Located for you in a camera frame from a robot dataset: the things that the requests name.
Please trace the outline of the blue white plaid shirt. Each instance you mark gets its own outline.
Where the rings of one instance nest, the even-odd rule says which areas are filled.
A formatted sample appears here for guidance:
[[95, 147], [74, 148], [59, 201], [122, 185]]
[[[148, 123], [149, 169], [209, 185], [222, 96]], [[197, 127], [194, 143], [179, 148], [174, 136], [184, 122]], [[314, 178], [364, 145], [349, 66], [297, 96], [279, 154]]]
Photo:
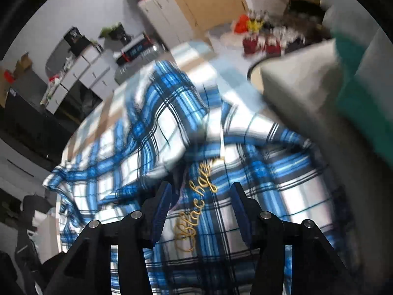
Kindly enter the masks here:
[[82, 122], [44, 180], [59, 198], [68, 251], [92, 220], [120, 221], [163, 180], [172, 203], [143, 266], [154, 294], [247, 294], [258, 251], [243, 242], [230, 201], [238, 182], [279, 219], [312, 219], [339, 254], [338, 186], [313, 143], [284, 125], [226, 102], [207, 76], [157, 61]]

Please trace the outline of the folded white and green clothes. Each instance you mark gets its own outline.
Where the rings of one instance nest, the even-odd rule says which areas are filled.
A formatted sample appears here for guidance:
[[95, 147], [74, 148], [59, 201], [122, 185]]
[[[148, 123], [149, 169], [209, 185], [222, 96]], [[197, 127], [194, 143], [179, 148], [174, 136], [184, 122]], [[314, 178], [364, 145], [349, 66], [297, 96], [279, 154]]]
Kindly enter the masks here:
[[338, 110], [392, 164], [392, 43], [357, 0], [320, 0], [344, 70]]

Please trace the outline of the plaid brown blue bedsheet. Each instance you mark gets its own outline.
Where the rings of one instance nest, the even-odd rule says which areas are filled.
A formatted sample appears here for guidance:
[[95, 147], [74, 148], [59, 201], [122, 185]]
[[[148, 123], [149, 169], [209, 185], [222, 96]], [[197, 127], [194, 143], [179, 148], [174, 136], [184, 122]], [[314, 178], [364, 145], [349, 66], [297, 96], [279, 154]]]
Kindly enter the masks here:
[[[216, 85], [226, 102], [275, 118], [262, 94], [247, 79], [246, 74], [251, 65], [242, 57], [230, 56], [225, 52], [215, 53], [207, 43], [191, 41], [164, 53], [159, 59], [176, 63], [197, 88]], [[133, 96], [141, 81], [146, 81], [152, 67], [149, 63], [138, 70], [98, 105], [68, 141], [61, 162], [71, 161], [125, 116], [125, 99]]]

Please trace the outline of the white drawer desk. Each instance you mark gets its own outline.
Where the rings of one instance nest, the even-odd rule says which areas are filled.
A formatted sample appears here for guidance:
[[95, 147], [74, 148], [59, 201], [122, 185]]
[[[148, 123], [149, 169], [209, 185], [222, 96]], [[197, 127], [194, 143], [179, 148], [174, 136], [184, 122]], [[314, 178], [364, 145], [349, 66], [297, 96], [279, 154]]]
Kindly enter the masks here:
[[95, 46], [89, 46], [73, 61], [60, 81], [55, 82], [55, 89], [45, 107], [54, 114], [77, 82], [81, 82], [101, 100], [105, 100], [119, 86], [114, 74], [115, 68], [109, 59], [109, 53], [99, 51]]

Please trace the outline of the silver flat suitcase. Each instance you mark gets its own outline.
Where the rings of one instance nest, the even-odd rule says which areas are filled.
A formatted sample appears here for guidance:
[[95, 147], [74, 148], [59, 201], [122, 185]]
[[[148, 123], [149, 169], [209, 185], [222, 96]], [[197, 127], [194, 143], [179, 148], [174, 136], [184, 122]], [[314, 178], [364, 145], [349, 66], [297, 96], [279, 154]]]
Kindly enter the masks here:
[[152, 61], [156, 61], [162, 54], [167, 51], [164, 45], [155, 44], [152, 47], [144, 50], [131, 62], [120, 66], [114, 74], [114, 80], [121, 85], [127, 79], [132, 77], [138, 70]]

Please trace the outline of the black red shoe box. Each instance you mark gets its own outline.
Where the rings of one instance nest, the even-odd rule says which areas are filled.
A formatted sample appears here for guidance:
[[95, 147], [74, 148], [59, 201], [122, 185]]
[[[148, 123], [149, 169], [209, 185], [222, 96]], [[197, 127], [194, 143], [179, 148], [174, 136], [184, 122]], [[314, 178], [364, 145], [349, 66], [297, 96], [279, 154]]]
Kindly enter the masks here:
[[113, 53], [113, 58], [119, 67], [125, 63], [134, 61], [143, 51], [151, 48], [153, 43], [146, 33], [135, 37], [125, 45], [119, 52]]

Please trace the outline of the grey oval mirror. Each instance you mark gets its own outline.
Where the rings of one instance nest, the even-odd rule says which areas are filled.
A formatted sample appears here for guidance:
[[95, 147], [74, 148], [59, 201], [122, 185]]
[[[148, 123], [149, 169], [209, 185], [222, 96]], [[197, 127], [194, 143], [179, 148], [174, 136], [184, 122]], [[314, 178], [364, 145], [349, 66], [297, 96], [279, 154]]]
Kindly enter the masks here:
[[74, 60], [75, 55], [71, 51], [70, 45], [66, 40], [61, 39], [46, 62], [45, 72], [47, 77], [51, 78], [60, 73], [68, 72]]

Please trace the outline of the shoes on floor pile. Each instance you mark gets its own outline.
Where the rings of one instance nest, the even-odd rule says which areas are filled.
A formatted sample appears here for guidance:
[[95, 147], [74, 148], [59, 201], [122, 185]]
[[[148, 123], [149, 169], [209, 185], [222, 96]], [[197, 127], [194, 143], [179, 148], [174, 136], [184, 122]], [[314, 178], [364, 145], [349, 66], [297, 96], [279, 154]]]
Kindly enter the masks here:
[[282, 56], [306, 45], [304, 34], [287, 24], [280, 25], [267, 12], [242, 14], [230, 28], [235, 45], [242, 47], [246, 57], [258, 53]]

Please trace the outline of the black hat box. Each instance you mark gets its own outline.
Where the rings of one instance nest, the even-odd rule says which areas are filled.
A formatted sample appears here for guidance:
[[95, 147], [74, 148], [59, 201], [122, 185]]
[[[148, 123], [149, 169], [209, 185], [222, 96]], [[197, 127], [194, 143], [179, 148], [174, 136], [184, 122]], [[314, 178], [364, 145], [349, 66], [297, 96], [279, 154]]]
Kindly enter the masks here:
[[76, 57], [91, 45], [90, 40], [82, 35], [76, 27], [71, 27], [63, 38], [68, 43], [70, 52]]

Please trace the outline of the dark flower bouquet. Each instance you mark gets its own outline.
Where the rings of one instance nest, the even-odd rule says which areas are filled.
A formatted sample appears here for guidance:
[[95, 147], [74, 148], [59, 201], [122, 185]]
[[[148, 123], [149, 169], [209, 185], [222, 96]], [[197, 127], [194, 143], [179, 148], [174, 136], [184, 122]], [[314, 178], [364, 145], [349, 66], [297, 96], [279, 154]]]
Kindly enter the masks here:
[[123, 24], [120, 22], [110, 27], [103, 27], [98, 37], [100, 39], [110, 39], [112, 41], [120, 41], [123, 46], [130, 43], [133, 39], [132, 35], [126, 33]]

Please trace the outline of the open cardboard box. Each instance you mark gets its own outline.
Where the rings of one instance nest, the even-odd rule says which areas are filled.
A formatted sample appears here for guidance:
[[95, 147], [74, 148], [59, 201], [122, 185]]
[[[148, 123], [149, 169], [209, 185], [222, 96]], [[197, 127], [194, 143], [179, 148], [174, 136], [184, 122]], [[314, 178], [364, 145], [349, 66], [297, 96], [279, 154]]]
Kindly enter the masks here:
[[33, 61], [29, 58], [29, 53], [25, 53], [21, 56], [21, 58], [16, 62], [15, 69], [13, 73], [15, 75], [22, 75], [26, 70], [32, 67]]

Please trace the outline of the wooden shoe rack with shoes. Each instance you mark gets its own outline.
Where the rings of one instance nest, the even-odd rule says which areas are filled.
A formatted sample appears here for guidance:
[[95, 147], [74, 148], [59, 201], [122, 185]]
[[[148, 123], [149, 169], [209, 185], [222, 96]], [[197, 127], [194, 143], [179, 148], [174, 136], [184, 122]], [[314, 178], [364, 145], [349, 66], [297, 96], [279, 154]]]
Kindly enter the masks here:
[[320, 6], [321, 0], [283, 0], [286, 7], [280, 16], [280, 22], [287, 27], [298, 29], [309, 36], [318, 31], [324, 35], [325, 10]]

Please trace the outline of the white upright suitcase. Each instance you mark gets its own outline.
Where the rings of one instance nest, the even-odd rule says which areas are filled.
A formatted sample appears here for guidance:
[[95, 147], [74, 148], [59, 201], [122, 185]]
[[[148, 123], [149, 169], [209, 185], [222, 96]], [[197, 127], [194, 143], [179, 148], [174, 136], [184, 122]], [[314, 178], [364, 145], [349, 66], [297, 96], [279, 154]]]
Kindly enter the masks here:
[[203, 39], [192, 28], [175, 0], [140, 0], [138, 7], [168, 49]]

